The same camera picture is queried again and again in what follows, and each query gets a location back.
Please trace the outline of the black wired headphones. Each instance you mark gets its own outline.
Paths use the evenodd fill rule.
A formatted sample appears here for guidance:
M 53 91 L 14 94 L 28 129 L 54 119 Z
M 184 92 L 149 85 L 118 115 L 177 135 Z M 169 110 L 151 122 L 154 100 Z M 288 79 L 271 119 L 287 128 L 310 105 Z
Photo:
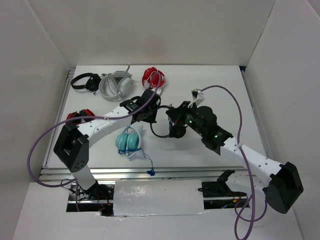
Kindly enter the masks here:
M 186 134 L 186 126 L 183 123 L 184 114 L 186 113 L 188 107 L 184 106 L 183 104 L 179 107 L 172 107 L 169 105 L 156 105 L 151 108 L 152 109 L 152 121 L 149 124 L 151 132 L 158 138 L 176 138 L 180 139 Z M 168 122 L 169 122 L 169 133 L 167 135 L 159 135 L 155 133 L 153 129 L 153 124 L 156 123 L 156 117 L 158 110 L 160 109 L 167 109 L 165 114 L 167 115 Z

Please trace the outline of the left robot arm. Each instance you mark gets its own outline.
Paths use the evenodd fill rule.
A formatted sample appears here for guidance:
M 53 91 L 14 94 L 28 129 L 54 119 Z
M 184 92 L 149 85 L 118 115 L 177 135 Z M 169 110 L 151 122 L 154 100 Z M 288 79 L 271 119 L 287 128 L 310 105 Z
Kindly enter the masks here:
M 154 120 L 160 101 L 157 91 L 146 89 L 141 96 L 123 101 L 102 117 L 77 126 L 67 123 L 62 127 L 53 151 L 77 180 L 80 193 L 86 199 L 96 198 L 103 189 L 88 167 L 90 147 L 135 122 Z

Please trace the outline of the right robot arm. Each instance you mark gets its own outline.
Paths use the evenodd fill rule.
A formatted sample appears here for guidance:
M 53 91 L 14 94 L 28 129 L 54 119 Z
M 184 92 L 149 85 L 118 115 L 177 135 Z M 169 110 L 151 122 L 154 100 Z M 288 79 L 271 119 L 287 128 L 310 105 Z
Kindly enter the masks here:
M 201 142 L 219 156 L 243 166 L 253 175 L 251 184 L 248 175 L 226 170 L 218 178 L 218 191 L 223 196 L 232 192 L 250 195 L 253 191 L 264 198 L 275 211 L 286 214 L 304 191 L 297 167 L 286 162 L 269 159 L 239 143 L 231 133 L 217 124 L 217 116 L 208 106 L 192 106 L 184 101 L 179 107 L 170 107 L 166 114 L 173 121 L 173 137 L 181 138 L 186 128 L 195 131 Z

